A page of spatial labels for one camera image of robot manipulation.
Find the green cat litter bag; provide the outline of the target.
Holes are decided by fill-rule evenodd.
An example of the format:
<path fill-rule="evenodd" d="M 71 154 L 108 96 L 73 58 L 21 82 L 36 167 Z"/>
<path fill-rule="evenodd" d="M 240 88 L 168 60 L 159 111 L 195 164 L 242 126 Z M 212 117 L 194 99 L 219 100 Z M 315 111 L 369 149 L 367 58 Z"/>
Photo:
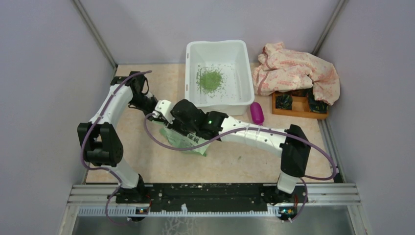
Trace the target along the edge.
<path fill-rule="evenodd" d="M 175 148 L 189 148 L 189 147 L 194 147 L 194 146 L 207 142 L 207 140 L 202 139 L 194 134 L 188 134 L 187 136 L 183 136 L 182 134 L 172 129 L 168 129 L 166 127 L 162 127 L 159 130 L 159 133 L 163 137 L 166 138 L 166 140 L 169 142 L 169 144 L 172 147 L 175 147 Z M 188 154 L 197 154 L 197 155 L 201 155 L 205 157 L 207 155 L 208 147 L 209 147 L 209 143 L 200 148 L 193 149 L 193 150 L 187 150 L 184 152 Z"/>

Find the purple plastic scoop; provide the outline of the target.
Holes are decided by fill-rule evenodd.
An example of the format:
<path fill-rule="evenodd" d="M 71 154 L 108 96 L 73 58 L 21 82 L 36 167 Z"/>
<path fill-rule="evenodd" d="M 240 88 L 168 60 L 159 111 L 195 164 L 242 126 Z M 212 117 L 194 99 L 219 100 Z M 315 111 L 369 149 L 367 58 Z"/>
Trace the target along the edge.
<path fill-rule="evenodd" d="M 265 116 L 263 114 L 262 107 L 258 102 L 253 102 L 250 105 L 250 113 L 251 113 L 251 119 L 254 124 L 263 125 L 265 121 Z"/>

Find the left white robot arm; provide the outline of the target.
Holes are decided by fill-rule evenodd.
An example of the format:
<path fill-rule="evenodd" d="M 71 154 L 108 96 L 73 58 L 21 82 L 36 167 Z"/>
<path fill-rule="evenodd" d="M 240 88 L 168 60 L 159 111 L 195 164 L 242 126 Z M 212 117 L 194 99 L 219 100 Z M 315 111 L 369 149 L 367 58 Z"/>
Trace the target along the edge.
<path fill-rule="evenodd" d="M 158 101 L 149 92 L 146 74 L 134 71 L 127 77 L 114 77 L 97 113 L 77 127 L 81 164 L 89 171 L 106 171 L 118 180 L 113 194 L 118 203 L 148 200 L 142 176 L 123 159 L 124 148 L 116 132 L 125 108 L 136 108 L 144 115 L 154 111 Z"/>

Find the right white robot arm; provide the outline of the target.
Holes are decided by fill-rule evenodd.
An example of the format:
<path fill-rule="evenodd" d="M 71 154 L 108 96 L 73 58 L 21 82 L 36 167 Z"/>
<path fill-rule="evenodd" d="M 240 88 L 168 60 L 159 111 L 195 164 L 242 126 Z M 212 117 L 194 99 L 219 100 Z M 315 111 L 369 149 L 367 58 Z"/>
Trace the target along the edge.
<path fill-rule="evenodd" d="M 221 141 L 241 143 L 276 154 L 281 159 L 276 197 L 282 202 L 288 202 L 295 195 L 297 182 L 305 176 L 311 147 L 297 125 L 288 129 L 265 128 L 217 111 L 204 113 L 186 99 L 170 105 L 165 115 L 167 128 L 198 140 L 192 149 Z"/>

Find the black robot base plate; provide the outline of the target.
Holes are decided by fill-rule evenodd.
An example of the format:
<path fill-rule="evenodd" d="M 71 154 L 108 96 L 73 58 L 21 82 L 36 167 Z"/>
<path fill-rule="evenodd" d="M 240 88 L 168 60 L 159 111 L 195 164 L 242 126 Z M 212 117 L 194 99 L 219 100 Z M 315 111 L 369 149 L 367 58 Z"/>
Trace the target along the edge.
<path fill-rule="evenodd" d="M 268 206 L 305 201 L 305 188 L 287 194 L 268 183 L 154 183 L 119 189 L 119 204 L 150 204 L 151 212 L 265 212 Z"/>

